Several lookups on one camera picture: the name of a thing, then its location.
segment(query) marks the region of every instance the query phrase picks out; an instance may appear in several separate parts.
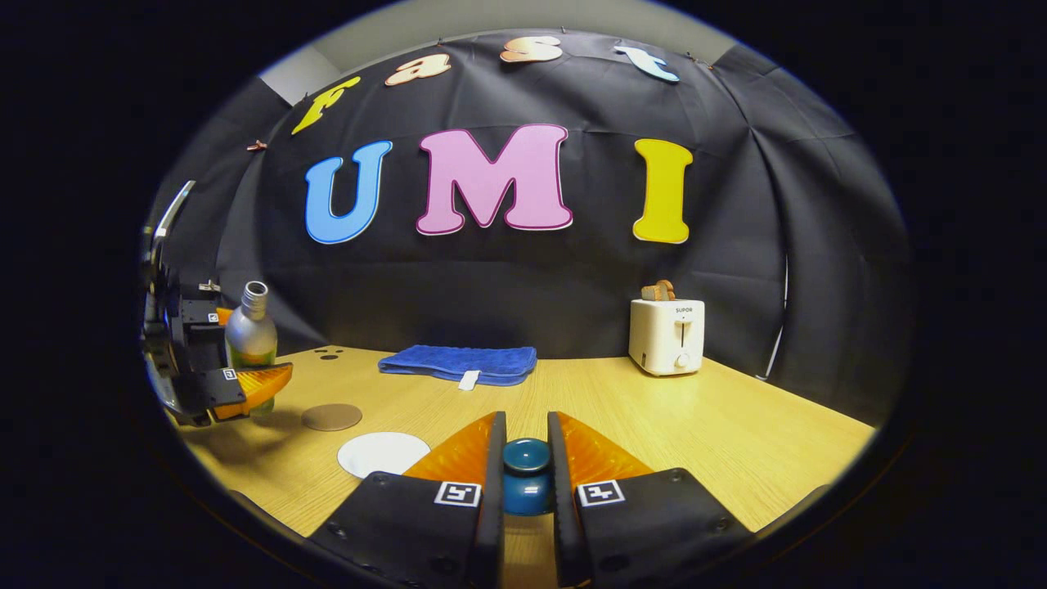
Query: wooden table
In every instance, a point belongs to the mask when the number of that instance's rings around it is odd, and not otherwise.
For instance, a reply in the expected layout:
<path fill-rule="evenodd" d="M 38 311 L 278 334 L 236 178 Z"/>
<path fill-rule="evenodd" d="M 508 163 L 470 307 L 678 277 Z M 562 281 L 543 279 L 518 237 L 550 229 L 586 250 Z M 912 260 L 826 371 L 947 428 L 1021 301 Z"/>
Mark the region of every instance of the wooden table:
<path fill-rule="evenodd" d="M 833 481 L 874 433 L 708 359 L 696 375 L 667 378 L 647 376 L 628 358 L 542 360 L 520 385 L 467 392 L 431 377 L 380 373 L 388 353 L 320 349 L 279 359 L 294 363 L 294 376 L 273 413 L 180 428 L 219 481 L 303 536 L 359 484 L 336 455 L 371 432 L 404 432 L 435 448 L 505 411 L 508 439 L 545 439 L 547 413 L 563 411 L 654 471 L 687 469 L 751 530 Z M 363 420 L 340 432 L 302 426 L 305 410 L 329 403 L 355 405 Z M 556 587 L 552 523 L 552 515 L 506 518 L 507 588 Z"/>

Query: silver bottle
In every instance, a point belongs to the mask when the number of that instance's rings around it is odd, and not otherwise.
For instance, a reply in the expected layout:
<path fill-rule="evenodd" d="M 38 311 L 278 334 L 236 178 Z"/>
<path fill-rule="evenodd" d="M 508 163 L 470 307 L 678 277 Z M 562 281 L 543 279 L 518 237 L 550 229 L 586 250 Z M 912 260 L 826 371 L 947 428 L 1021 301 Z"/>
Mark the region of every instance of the silver bottle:
<path fill-rule="evenodd" d="M 276 325 L 265 314 L 269 288 L 253 279 L 244 285 L 244 296 L 225 324 L 225 358 L 232 368 L 271 366 L 276 362 Z M 251 410 L 269 413 L 273 400 Z"/>

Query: toaster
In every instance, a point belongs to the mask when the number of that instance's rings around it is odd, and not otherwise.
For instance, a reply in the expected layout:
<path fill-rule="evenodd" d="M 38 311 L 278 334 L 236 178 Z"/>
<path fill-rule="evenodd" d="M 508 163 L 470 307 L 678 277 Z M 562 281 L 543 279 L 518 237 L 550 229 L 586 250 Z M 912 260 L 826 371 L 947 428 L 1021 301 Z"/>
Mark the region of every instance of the toaster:
<path fill-rule="evenodd" d="M 644 301 L 629 305 L 629 356 L 651 375 L 687 375 L 701 368 L 706 304 Z"/>

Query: folded towel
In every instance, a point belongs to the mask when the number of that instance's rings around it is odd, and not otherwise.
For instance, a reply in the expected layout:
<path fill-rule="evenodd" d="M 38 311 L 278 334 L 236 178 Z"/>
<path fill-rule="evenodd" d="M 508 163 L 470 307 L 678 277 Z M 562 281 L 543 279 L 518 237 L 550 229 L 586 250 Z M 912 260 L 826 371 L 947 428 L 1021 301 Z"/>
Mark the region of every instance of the folded towel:
<path fill-rule="evenodd" d="M 485 350 L 443 346 L 411 346 L 378 363 L 389 375 L 428 375 L 446 381 L 461 381 L 467 370 L 478 370 L 481 385 L 519 385 L 534 370 L 538 353 L 534 348 Z"/>

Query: letter m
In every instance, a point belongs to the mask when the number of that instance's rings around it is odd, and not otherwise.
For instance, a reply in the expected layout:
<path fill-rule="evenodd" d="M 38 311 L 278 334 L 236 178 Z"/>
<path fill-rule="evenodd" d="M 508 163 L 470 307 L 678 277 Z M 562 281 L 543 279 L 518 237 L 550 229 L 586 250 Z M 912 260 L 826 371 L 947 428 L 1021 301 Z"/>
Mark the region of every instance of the letter m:
<path fill-rule="evenodd" d="M 494 161 L 487 158 L 472 135 L 463 129 L 424 137 L 429 152 L 429 191 L 419 232 L 444 234 L 465 225 L 454 209 L 454 187 L 482 227 L 490 226 L 502 200 L 515 184 L 513 206 L 506 223 L 518 229 L 552 230 L 571 224 L 573 214 L 560 194 L 560 143 L 567 130 L 557 124 L 525 124 L 513 132 Z"/>

